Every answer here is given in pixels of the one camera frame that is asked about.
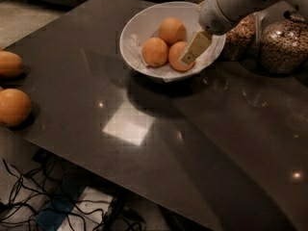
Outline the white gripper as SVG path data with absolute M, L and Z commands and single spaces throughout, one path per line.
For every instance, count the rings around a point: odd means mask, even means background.
M 199 25 L 205 30 L 196 32 L 180 55 L 180 65 L 192 64 L 212 44 L 212 35 L 221 36 L 239 23 L 238 0 L 204 0 L 199 10 Z

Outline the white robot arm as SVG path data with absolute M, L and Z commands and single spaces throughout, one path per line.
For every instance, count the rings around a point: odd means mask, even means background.
M 308 0 L 204 0 L 199 5 L 196 33 L 183 50 L 178 63 L 189 65 L 203 54 L 212 43 L 212 36 L 221 36 L 236 27 L 247 15 L 284 1 L 305 20 L 308 19 Z

